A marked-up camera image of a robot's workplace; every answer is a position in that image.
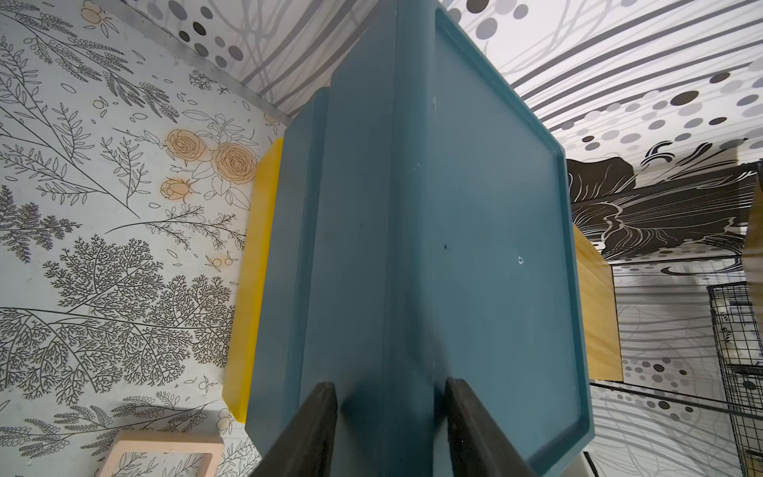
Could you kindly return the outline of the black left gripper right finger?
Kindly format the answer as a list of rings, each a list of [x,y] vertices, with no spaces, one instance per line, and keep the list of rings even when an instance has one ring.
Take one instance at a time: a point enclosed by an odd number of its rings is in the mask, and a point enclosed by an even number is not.
[[[444,403],[454,476],[536,475],[465,380],[446,380]]]

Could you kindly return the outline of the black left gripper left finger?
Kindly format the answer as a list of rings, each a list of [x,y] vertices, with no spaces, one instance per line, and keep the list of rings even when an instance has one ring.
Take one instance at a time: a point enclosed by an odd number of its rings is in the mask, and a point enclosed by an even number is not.
[[[335,385],[316,385],[250,476],[330,476],[338,409]]]

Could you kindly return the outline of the teal yellow drawer cabinet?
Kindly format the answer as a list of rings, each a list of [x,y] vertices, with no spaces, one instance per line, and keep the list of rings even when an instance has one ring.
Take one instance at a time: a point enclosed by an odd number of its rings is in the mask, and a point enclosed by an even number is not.
[[[438,2],[382,1],[286,129],[246,432],[330,382],[330,476],[454,476],[448,378],[535,476],[593,439],[564,150]]]

